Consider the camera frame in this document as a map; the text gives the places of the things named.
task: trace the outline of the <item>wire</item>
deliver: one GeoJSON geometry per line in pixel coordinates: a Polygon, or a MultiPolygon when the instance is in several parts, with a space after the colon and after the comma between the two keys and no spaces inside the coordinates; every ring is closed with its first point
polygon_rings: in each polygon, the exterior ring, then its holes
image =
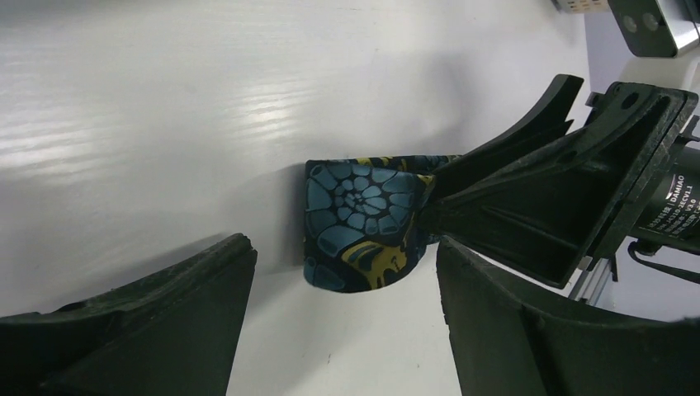
{"type": "Polygon", "coordinates": [[[638,242],[632,242],[630,243],[630,246],[627,247],[627,252],[630,253],[630,257],[632,257],[632,260],[634,260],[635,262],[640,263],[642,266],[647,266],[654,270],[664,272],[665,274],[675,276],[685,281],[700,285],[700,274],[698,274],[697,272],[686,271],[680,268],[673,268],[672,266],[665,266],[663,264],[658,264],[655,262],[648,262],[647,260],[639,258],[639,256],[637,256],[637,244],[638,242]]]}

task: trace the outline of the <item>floral pattern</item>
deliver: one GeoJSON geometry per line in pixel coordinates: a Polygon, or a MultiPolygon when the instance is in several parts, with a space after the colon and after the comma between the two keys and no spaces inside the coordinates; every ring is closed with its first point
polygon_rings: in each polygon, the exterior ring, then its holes
{"type": "Polygon", "coordinates": [[[355,292],[410,272],[432,242],[413,225],[451,157],[383,157],[306,164],[305,278],[355,292]]]}

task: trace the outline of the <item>white tabletop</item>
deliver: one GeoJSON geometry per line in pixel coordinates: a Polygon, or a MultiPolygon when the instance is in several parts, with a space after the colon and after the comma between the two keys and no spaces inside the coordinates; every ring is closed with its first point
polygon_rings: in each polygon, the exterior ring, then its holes
{"type": "Polygon", "coordinates": [[[549,0],[0,2],[0,314],[243,232],[229,394],[458,395],[434,250],[377,292],[304,282],[303,162],[464,153],[556,73],[588,62],[549,0]]]}

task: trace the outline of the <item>beige perforated object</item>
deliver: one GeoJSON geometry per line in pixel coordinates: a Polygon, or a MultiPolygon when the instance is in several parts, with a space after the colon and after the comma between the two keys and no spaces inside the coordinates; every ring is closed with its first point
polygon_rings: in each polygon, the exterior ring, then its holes
{"type": "Polygon", "coordinates": [[[562,11],[572,14],[610,11],[608,0],[556,0],[556,2],[562,11]]]}

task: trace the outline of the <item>folded cloth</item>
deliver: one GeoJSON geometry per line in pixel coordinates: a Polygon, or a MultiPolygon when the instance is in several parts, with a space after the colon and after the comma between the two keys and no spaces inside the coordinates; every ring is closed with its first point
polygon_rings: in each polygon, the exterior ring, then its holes
{"type": "Polygon", "coordinates": [[[306,163],[304,278],[342,293],[374,290],[411,272],[437,239],[416,227],[435,179],[456,156],[306,163]]]}

